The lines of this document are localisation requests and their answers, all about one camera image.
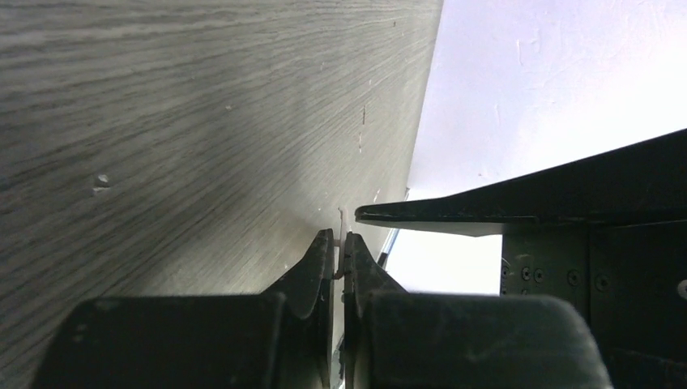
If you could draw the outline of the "white battery cover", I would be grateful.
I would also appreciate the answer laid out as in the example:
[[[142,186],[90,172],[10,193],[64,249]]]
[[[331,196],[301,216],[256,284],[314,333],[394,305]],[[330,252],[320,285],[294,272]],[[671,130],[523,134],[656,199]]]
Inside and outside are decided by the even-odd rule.
[[[346,241],[348,233],[351,231],[347,208],[338,207],[338,211],[340,218],[339,239],[335,242],[335,246],[339,249],[339,257],[337,260],[337,268],[333,275],[334,280],[340,280],[344,277],[346,267]]]

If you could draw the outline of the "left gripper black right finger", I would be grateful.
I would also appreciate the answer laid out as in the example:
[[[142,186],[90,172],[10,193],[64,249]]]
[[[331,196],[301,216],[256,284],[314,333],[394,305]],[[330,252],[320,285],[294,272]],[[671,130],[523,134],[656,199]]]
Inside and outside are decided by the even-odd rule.
[[[343,255],[348,388],[610,388],[585,321],[550,296],[410,293],[361,235]]]

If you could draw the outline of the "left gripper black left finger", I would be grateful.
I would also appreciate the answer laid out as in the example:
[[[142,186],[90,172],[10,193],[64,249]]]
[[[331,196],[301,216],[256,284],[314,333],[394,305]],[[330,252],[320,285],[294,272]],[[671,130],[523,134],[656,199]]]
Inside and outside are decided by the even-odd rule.
[[[328,388],[334,238],[257,294],[102,297],[78,304],[35,388]]]

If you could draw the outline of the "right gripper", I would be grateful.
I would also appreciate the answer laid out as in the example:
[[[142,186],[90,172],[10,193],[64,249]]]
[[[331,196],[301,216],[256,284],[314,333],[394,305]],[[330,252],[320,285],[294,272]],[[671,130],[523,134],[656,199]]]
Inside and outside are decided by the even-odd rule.
[[[355,211],[362,224],[469,237],[629,226],[506,235],[501,251],[501,293],[573,305],[616,388],[686,385],[686,224],[665,223],[685,218],[685,130],[447,197]]]

